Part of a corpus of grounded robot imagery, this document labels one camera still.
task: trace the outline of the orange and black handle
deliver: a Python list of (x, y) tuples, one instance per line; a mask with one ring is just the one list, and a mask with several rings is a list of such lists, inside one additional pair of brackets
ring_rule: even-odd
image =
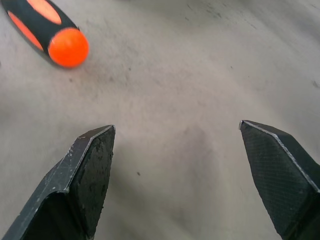
[(22, 34), (56, 64), (72, 68), (89, 53), (84, 34), (50, 0), (0, 0)]

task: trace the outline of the gray floor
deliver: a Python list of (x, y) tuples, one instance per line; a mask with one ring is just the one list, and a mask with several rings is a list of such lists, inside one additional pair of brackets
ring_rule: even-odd
[(90, 42), (79, 68), (49, 64), (0, 11), (0, 236), (77, 136), (115, 124), (96, 240), (280, 239), (238, 123), (319, 158), (320, 2), (54, 2)]

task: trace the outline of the screwdriver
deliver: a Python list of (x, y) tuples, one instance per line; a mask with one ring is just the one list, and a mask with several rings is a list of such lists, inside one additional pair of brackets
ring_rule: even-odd
[(84, 34), (50, 0), (0, 0), (21, 33), (56, 64), (73, 68), (85, 61)]

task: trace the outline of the orange rubber grip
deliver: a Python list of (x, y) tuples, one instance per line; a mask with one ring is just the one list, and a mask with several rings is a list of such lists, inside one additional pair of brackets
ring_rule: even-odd
[(86, 37), (50, 0), (1, 0), (1, 3), (22, 34), (56, 64), (72, 68), (87, 58)]

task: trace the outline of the black rubber grip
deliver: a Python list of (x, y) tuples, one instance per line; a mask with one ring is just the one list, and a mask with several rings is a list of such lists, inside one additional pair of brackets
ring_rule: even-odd
[(34, 37), (42, 46), (43, 52), (49, 55), (49, 52), (48, 52), (49, 44), (51, 43), (52, 38), (59, 31), (65, 28), (76, 28), (76, 29), (79, 29), (79, 28), (53, 2), (51, 2), (50, 0), (42, 0), (42, 1), (47, 2), (53, 8), (53, 10), (58, 14), (61, 20), (61, 24), (57, 24), (55, 22), (50, 21), (46, 17), (46, 14), (43, 14), (44, 12), (40, 13), (37, 10), (35, 10), (35, 8), (30, 4), (30, 2), (34, 3), (36, 1), (1, 0), (1, 3), (7, 13), (12, 13), (28, 28), (28, 30), (34, 35)]

